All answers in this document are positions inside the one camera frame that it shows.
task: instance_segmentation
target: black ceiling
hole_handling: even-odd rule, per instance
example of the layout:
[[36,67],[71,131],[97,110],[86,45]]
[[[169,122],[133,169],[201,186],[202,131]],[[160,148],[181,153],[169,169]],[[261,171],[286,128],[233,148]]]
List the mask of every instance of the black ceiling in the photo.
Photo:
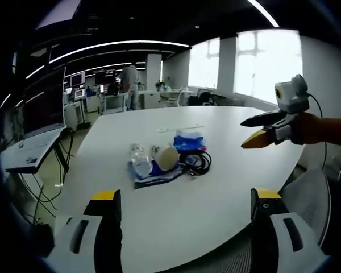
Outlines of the black ceiling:
[[[281,28],[299,30],[301,35],[341,48],[341,0],[326,0],[324,6],[322,1],[314,0],[259,2],[272,14]],[[33,75],[31,80],[24,80],[32,71],[46,63],[48,56],[45,49],[53,60],[95,44],[122,40],[159,40],[193,45],[214,37],[226,38],[235,36],[240,31],[261,28],[271,28],[271,24],[247,0],[146,0],[134,3],[82,0],[72,20],[23,33],[18,49],[16,76],[26,85],[49,70],[64,65],[67,67],[67,74],[71,74],[102,65],[145,61],[148,53],[159,50],[163,59],[187,50],[184,47],[157,44],[99,47],[58,60]]]

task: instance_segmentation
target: round table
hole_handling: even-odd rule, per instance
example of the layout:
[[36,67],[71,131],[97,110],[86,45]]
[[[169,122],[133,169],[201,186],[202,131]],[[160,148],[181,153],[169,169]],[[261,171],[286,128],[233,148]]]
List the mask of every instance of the round table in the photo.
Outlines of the round table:
[[[188,106],[101,116],[77,155],[59,199],[59,213],[81,214],[92,195],[122,190],[124,273],[164,271],[214,250],[250,223],[253,187],[279,190],[303,146],[286,141],[255,150],[241,144],[259,128],[240,123],[262,111],[247,107]],[[182,175],[134,189],[128,173],[131,143],[172,143],[176,129],[197,127],[212,166],[206,175]]]

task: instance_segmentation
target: plastic bottle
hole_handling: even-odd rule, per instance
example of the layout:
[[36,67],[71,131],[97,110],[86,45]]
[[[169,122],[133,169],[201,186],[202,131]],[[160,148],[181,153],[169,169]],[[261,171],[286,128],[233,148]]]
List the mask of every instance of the plastic bottle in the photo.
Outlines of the plastic bottle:
[[142,178],[147,177],[153,170],[152,160],[140,144],[130,145],[130,159],[135,172]]

